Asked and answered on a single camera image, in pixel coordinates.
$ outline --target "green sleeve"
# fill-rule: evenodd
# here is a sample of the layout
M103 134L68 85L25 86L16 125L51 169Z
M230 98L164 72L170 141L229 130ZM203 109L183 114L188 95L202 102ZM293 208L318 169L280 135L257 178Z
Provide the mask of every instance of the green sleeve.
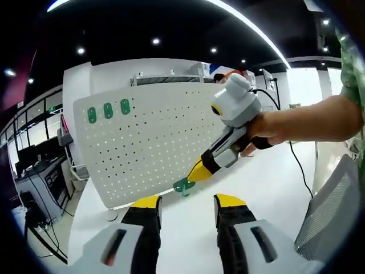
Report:
M341 94L353 100L361 107L361 99L358 83L354 73L352 55L341 47L342 71L341 81L343 83Z

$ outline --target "yellow pad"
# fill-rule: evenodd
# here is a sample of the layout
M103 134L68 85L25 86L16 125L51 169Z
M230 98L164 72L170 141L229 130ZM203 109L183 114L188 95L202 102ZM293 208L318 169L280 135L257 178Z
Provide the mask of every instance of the yellow pad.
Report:
M203 162L201 158L197 161L197 164L195 164L192 168L192 170L189 173L188 181L189 182L199 182L203 180L207 180L211 177L211 173L209 170L206 169L205 166L203 166Z
M234 196L224 194L216 194L216 196L219 200L219 204L221 205L221 207L239 207L246 205L244 201Z
M156 208L159 196L150 196L135 201L130 207Z

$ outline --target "hand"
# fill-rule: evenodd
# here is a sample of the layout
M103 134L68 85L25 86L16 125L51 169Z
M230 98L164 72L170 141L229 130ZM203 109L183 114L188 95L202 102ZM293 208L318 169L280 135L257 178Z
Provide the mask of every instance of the hand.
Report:
M272 146L285 141L285 134L283 132L279 132L274 123L271 122L272 119L270 118L272 114L273 112L262 112L257 115L251 122L249 122L248 134L250 138L253 138L255 136L266 137L268 138L269 144L271 144ZM247 157L255 150L256 147L252 143L250 143L241 153L241 156Z

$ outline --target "floor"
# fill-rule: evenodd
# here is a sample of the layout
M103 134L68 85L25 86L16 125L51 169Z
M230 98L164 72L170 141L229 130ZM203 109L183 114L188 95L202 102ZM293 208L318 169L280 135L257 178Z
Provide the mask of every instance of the floor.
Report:
M337 166L343 154L347 153L347 148L344 143L318 143L318 160L316 165L316 171L314 176L313 194L315 195L325 184L327 179L332 174L333 170ZM72 199L68 202L67 211L71 214L75 213L77 208L81 192L74 193ZM59 241L60 249L67 254L68 253L68 238L70 237L70 229L72 224L72 217L68 214L64 214L62 219L54 224L54 231ZM48 229L48 234L55 241L55 237L52 229ZM52 246L55 247L48 236L41 232L40 235ZM57 257L50 254L50 252L38 241L37 238L28 232L29 245L35 251L37 256L44 257L41 261L48 266L51 270L56 269L59 266L64 265Z

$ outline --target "table surface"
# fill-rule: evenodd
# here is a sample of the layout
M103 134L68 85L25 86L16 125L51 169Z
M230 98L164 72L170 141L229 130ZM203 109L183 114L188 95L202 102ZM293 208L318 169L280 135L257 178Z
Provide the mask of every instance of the table surface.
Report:
M315 143L296 143L293 147L307 184L312 188ZM310 201L301 170L287 143L256 151L252 158L240 158L234 166L215 174L209 184L197 183L192 191L186 198L176 192L163 196L157 273L223 273L214 221L213 196L217 193L234 195L246 201L258 220L266 219L293 241ZM115 223L121 221L126 210L118 210ZM81 257L86 242L111 224L105 219L105 211L106 207L90 179L71 227L69 264Z

